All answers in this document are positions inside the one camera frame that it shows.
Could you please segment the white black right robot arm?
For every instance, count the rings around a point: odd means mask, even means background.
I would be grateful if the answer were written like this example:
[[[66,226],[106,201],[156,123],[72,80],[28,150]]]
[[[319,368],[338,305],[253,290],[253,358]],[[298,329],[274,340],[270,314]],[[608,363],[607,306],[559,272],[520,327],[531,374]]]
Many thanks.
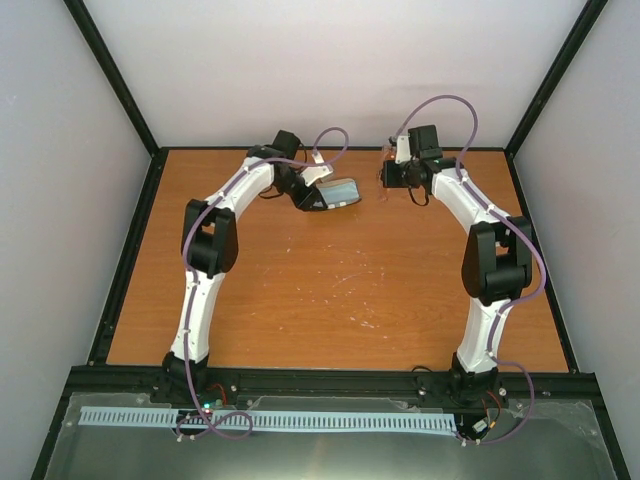
[[[469,402],[497,381],[496,357],[513,302],[533,277],[531,224],[496,207],[471,180],[462,162],[446,158],[433,125],[411,128],[383,149],[382,186],[443,204],[467,234],[461,279],[470,297],[462,343],[453,354],[448,394]]]

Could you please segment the orange sunglasses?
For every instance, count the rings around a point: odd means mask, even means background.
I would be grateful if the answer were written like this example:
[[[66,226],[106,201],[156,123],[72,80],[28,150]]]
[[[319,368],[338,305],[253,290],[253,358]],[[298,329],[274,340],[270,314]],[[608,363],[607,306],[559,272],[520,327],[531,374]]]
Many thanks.
[[[380,165],[376,174],[377,178],[377,200],[386,202],[389,197],[390,188],[386,186],[387,167],[394,165],[396,160],[396,147],[386,143],[381,148]]]

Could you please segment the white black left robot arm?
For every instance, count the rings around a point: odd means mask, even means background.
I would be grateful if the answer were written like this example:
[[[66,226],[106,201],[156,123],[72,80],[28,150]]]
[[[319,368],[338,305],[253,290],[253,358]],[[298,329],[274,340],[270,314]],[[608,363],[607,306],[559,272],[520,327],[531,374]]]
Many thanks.
[[[268,145],[256,145],[233,176],[204,200],[185,207],[181,257],[185,294],[176,336],[162,367],[172,388],[186,402],[201,400],[208,390],[209,331],[217,296],[239,254],[237,224],[260,194],[273,187],[301,211],[323,211],[327,201],[318,184],[331,176],[332,165],[317,149],[310,163],[295,159],[300,139],[279,131]]]

